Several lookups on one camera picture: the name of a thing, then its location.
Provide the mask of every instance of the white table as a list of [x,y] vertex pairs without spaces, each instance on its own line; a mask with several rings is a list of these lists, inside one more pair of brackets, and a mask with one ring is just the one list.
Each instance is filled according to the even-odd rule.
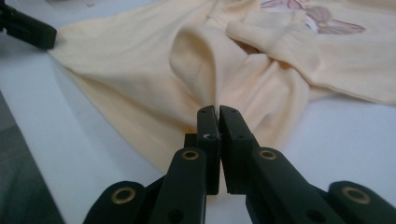
[[[60,27],[150,1],[7,2]],[[146,186],[163,175],[115,132],[45,51],[5,34],[0,34],[0,90],[66,223],[81,223],[113,183]],[[395,106],[345,96],[322,99],[309,105],[283,153],[321,189],[350,180],[396,206],[395,130]],[[206,223],[249,223],[244,200],[225,192],[208,197]]]

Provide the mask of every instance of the black metal part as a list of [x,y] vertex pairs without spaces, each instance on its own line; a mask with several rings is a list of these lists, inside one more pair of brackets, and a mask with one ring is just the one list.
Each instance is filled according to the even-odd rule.
[[[111,186],[85,223],[204,223],[205,196],[219,191],[220,150],[227,190],[247,195],[254,224],[396,223],[396,209],[363,186],[337,182],[329,193],[311,186],[282,153],[259,146],[236,109],[220,107],[219,129],[213,106],[198,111],[197,120],[197,133],[186,134],[165,177],[145,189],[133,182]],[[132,200],[115,203],[128,199],[130,189]]]
[[279,151],[253,149],[248,167],[276,223],[345,223]]
[[205,223],[206,154],[199,148],[179,150],[155,203],[150,224]]
[[328,198],[334,210],[347,223],[396,223],[395,208],[362,185],[348,181],[332,183]]
[[154,181],[152,184],[146,187],[145,201],[143,201],[143,204],[141,205],[141,208],[138,211],[136,219],[132,223],[140,223],[140,224],[149,223],[149,218],[151,216],[152,210],[154,209],[155,202],[157,201],[157,197],[158,194],[160,193],[161,187],[163,186],[164,180],[165,180],[165,176]]
[[198,147],[206,153],[206,193],[219,193],[220,134],[213,105],[198,110],[197,134],[187,133],[184,147]]
[[145,197],[145,188],[138,183],[128,181],[116,183],[102,193],[84,223],[136,223],[134,221]]
[[240,112],[228,106],[220,106],[219,131],[222,134],[221,161],[227,191],[231,194],[247,194],[247,160],[251,150],[259,144]]
[[7,30],[7,34],[40,49],[53,49],[56,30],[42,21],[38,21],[15,8],[0,1],[0,32]]

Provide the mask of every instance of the light yellow fabric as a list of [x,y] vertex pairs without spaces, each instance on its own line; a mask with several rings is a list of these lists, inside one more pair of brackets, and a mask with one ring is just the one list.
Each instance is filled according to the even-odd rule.
[[[257,0],[162,0],[68,25],[50,53],[163,172],[206,105],[239,109],[262,146],[281,149],[309,99],[341,92],[396,104],[396,24],[376,24],[393,14],[357,1],[297,3],[273,12]],[[316,34],[312,7],[359,33]]]

